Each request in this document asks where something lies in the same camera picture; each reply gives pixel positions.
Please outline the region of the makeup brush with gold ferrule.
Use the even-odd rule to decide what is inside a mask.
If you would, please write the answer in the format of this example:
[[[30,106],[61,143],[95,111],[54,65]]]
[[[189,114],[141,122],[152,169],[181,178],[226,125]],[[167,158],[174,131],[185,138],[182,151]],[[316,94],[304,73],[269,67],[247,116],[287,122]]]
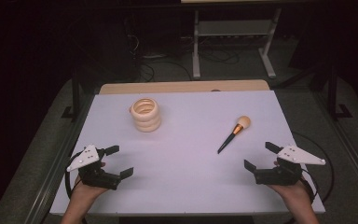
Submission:
[[[235,125],[234,129],[232,130],[231,134],[227,137],[224,143],[218,148],[217,153],[220,154],[226,146],[235,138],[235,136],[240,133],[241,131],[247,129],[251,124],[251,120],[247,116],[241,116],[237,120],[237,124]]]

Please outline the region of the person's left hand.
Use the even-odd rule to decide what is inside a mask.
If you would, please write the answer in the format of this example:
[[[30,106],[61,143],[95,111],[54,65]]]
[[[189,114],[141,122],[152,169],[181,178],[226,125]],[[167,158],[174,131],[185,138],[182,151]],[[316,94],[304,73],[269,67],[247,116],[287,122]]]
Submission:
[[[70,199],[80,202],[94,202],[100,195],[107,192],[107,189],[85,185],[78,175],[72,189]]]

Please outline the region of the person's right hand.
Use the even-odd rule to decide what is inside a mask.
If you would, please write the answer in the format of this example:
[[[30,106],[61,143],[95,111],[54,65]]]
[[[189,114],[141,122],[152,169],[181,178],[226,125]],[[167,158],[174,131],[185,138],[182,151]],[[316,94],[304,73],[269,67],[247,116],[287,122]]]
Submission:
[[[268,185],[268,187],[281,196],[287,207],[299,207],[311,204],[310,191],[305,185],[305,179],[303,177],[301,177],[294,185]]]

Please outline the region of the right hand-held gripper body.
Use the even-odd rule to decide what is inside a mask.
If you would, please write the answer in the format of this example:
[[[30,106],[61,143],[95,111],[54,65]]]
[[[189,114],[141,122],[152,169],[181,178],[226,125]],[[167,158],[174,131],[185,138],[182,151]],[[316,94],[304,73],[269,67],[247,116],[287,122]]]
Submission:
[[[294,185],[302,176],[302,164],[325,165],[325,159],[318,158],[308,151],[296,147],[280,147],[276,154],[278,165],[271,169],[256,169],[255,182],[263,185]]]

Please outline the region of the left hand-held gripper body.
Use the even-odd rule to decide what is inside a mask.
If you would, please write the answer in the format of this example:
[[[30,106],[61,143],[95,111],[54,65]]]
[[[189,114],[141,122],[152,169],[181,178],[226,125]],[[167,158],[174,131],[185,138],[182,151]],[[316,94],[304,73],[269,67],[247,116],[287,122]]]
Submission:
[[[121,179],[119,175],[108,174],[102,169],[102,158],[106,156],[104,150],[105,148],[88,145],[71,158],[66,173],[78,170],[78,175],[85,185],[116,189]]]

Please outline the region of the white metal stand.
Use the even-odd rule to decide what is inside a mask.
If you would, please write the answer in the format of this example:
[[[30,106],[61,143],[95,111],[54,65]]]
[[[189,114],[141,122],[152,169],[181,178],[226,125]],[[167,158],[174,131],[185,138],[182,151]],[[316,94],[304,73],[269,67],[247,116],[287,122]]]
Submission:
[[[193,35],[193,78],[200,79],[199,38],[211,36],[249,36],[264,35],[267,41],[263,48],[258,49],[260,59],[269,78],[276,77],[276,73],[269,59],[269,48],[272,43],[282,10],[276,8],[274,16],[270,20],[245,20],[245,21],[201,21],[200,13],[194,13]]]

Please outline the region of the black metal stand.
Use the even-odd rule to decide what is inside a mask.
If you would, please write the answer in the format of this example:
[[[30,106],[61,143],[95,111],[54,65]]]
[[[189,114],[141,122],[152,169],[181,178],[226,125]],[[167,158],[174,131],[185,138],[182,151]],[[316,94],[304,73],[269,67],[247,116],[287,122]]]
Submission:
[[[351,118],[352,114],[343,104],[337,104],[337,70],[331,66],[327,90],[327,110],[333,120]]]
[[[78,80],[78,74],[75,69],[71,72],[71,84],[72,84],[72,105],[67,106],[63,113],[63,119],[76,120],[80,113],[80,86]]]

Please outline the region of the white table mat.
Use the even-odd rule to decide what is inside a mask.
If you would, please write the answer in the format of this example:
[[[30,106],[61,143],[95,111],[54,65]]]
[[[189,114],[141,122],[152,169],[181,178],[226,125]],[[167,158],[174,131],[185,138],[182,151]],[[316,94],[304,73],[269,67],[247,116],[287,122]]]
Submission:
[[[75,150],[87,145],[120,147],[105,157],[105,171],[133,175],[100,196],[90,211],[116,216],[208,216],[283,213],[280,196],[258,185],[247,160],[269,169],[276,159],[266,142],[285,147],[295,140],[274,91],[154,93],[161,125],[138,131],[129,108],[137,94],[94,98]],[[220,153],[237,120],[250,126]]]

